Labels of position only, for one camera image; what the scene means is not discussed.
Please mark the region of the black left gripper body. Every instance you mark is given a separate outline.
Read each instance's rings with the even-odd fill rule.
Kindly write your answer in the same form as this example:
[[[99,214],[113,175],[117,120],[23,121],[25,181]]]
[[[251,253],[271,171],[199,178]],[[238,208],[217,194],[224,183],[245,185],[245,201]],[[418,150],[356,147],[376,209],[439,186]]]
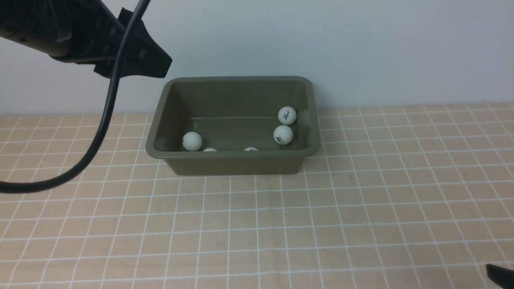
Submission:
[[[101,0],[50,0],[48,12],[57,42],[67,45],[56,60],[93,65],[115,60],[129,21],[125,9],[115,17]]]

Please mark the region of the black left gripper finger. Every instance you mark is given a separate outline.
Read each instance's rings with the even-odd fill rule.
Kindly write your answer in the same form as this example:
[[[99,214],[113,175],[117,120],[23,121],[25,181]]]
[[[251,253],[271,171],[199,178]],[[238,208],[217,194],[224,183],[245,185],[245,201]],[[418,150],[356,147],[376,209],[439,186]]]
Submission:
[[[134,13],[122,8],[115,17],[108,8],[95,8],[94,72],[110,78],[121,41]],[[128,41],[120,76],[164,78],[172,58],[149,35],[143,20],[138,20]]]

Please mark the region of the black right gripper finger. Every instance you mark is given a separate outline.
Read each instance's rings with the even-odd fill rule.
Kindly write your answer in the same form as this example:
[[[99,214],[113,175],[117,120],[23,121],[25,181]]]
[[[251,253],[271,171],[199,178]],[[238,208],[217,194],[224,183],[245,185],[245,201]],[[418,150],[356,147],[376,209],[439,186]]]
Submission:
[[[486,274],[489,280],[501,289],[514,289],[514,271],[499,267],[497,265],[486,264]]]

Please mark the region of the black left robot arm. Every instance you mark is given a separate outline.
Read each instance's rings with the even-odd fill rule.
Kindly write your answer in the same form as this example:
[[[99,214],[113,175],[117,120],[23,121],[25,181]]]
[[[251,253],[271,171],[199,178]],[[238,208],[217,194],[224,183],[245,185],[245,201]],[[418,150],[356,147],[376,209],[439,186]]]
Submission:
[[[109,79],[133,14],[122,8],[114,16],[100,0],[2,0],[1,37],[62,63],[94,65],[95,73]],[[171,64],[139,20],[120,76],[163,78]]]

